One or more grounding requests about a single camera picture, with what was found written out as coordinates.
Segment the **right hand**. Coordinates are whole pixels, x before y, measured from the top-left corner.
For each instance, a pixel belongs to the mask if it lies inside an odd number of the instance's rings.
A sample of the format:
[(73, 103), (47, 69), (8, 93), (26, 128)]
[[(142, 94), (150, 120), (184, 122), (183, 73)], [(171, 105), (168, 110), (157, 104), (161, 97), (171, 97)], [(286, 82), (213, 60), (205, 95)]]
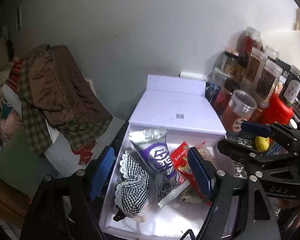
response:
[(299, 200), (277, 199), (276, 204), (279, 209), (292, 209), (300, 205), (300, 199)]

